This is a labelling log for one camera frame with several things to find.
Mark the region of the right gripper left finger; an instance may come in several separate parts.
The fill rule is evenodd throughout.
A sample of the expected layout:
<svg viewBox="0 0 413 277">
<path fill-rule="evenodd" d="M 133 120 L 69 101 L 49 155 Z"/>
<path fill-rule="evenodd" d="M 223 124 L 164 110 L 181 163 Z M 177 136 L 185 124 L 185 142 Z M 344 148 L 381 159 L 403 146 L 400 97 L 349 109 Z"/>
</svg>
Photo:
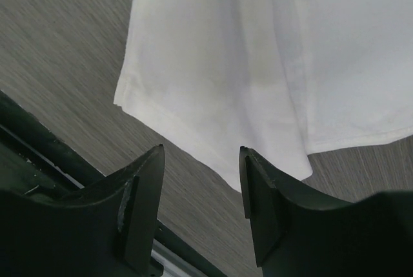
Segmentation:
<svg viewBox="0 0 413 277">
<path fill-rule="evenodd" d="M 165 150 L 58 200 L 1 192 L 2 276 L 161 276 L 152 258 Z"/>
</svg>

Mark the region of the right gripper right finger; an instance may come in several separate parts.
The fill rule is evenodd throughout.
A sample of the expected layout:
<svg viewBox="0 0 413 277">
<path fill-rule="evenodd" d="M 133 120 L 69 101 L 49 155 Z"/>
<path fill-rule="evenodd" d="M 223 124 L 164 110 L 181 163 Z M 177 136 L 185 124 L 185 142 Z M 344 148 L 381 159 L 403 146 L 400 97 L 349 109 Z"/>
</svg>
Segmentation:
<svg viewBox="0 0 413 277">
<path fill-rule="evenodd" d="M 350 203 L 241 147 L 239 173 L 256 264 L 264 276 L 411 276 L 412 193 Z"/>
</svg>

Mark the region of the white t-shirt red print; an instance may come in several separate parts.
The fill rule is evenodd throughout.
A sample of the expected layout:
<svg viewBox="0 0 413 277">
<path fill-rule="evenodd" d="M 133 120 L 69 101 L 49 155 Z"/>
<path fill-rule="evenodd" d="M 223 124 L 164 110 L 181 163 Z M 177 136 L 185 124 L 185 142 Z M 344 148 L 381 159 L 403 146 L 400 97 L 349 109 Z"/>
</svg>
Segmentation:
<svg viewBox="0 0 413 277">
<path fill-rule="evenodd" d="M 114 104 L 241 188 L 238 153 L 412 134 L 412 0 L 132 0 Z"/>
</svg>

